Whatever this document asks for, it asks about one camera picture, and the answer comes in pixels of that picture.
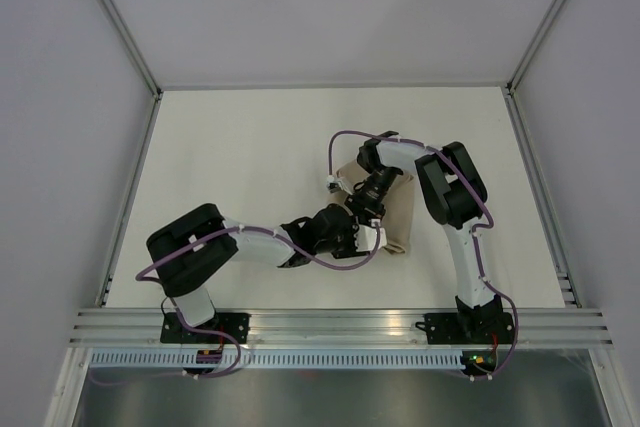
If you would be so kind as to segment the beige cloth napkin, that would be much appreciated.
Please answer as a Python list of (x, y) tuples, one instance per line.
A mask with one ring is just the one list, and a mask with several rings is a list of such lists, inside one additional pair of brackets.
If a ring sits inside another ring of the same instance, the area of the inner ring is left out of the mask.
[[(340, 167), (335, 175), (355, 188), (356, 183), (364, 181), (368, 173), (354, 160)], [(382, 219), (382, 227), (387, 236), (387, 245), (384, 250), (391, 255), (405, 255), (409, 251), (415, 186), (414, 176), (402, 174), (396, 177), (384, 198), (386, 214)], [(346, 197), (347, 193), (342, 190), (330, 193), (328, 202), (344, 207)]]

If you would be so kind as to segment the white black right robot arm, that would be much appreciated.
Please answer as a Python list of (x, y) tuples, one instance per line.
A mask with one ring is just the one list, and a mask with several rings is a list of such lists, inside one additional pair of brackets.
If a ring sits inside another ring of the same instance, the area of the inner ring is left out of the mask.
[(483, 263), (481, 231), (494, 226), (486, 207), (488, 194), (466, 147), (460, 142), (425, 146), (389, 131), (365, 141), (356, 162), (369, 176), (355, 186), (345, 204), (369, 225), (384, 217), (383, 199), (399, 175), (417, 178), (427, 211), (443, 227), (451, 250), (457, 331), (469, 342), (482, 340), (504, 310)]

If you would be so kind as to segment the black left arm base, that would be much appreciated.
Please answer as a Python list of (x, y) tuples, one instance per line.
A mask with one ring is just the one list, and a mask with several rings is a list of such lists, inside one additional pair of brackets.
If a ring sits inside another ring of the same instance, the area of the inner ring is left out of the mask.
[(240, 312), (222, 312), (196, 327), (184, 323), (176, 312), (164, 315), (160, 334), (162, 344), (245, 344), (250, 331), (250, 315)]

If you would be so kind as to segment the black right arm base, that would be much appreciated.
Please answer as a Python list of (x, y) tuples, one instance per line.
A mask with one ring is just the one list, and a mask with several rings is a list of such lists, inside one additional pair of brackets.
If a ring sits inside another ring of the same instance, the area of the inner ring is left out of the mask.
[(415, 327), (426, 335), (429, 345), (510, 345), (516, 334), (509, 313), (479, 326), (464, 325), (457, 313), (426, 313)]

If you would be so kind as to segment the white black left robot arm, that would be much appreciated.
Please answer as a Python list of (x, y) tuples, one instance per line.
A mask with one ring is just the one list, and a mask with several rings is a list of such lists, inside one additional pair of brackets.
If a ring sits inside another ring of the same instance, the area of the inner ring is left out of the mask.
[(355, 270), (387, 246), (377, 218), (366, 219), (339, 204), (312, 217), (267, 228), (223, 216), (216, 205), (203, 204), (153, 233), (146, 241), (152, 264), (138, 282), (161, 286), (182, 315), (183, 330), (206, 343), (218, 331), (216, 308), (206, 283), (229, 262), (295, 268), (316, 263), (331, 270)]

